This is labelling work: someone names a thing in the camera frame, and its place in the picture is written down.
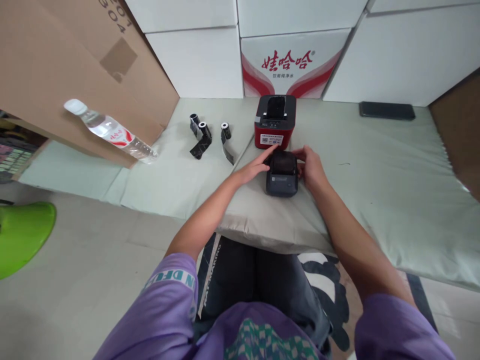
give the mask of green chair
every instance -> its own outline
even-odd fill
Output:
[[[0,206],[0,279],[28,263],[49,238],[57,211],[49,202]]]

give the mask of black ribbon roll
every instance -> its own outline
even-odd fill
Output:
[[[221,127],[220,138],[221,138],[221,145],[223,147],[223,153],[225,154],[225,157],[230,162],[230,164],[233,165],[235,163],[235,158],[229,144],[229,140],[232,138],[232,133],[230,132],[230,125],[228,122],[223,122],[220,127]]]
[[[206,122],[200,122],[197,114],[190,115],[190,129],[198,139],[198,143],[190,150],[190,154],[200,160],[212,143],[212,133]]]

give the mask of water bottle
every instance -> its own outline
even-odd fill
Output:
[[[63,107],[77,115],[92,133],[122,149],[142,163],[151,164],[158,153],[120,125],[113,117],[91,110],[77,99],[68,100]]]

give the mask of white cardboard box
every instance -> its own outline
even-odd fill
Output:
[[[367,0],[238,0],[242,38],[353,28]]]
[[[480,4],[364,17],[323,100],[427,106],[480,67]]]
[[[238,26],[146,37],[181,98],[244,97]]]
[[[371,13],[384,13],[473,3],[480,3],[480,0],[370,0],[367,8]]]
[[[238,23],[236,0],[126,2],[144,33],[235,26]]]
[[[242,38],[245,96],[320,98],[349,33],[340,29]]]

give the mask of purple t-shirt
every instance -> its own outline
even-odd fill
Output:
[[[262,302],[235,304],[193,343],[197,283],[190,256],[164,258],[94,360],[325,359],[290,318]],[[455,358],[416,308],[386,294],[366,299],[355,351],[358,360]]]

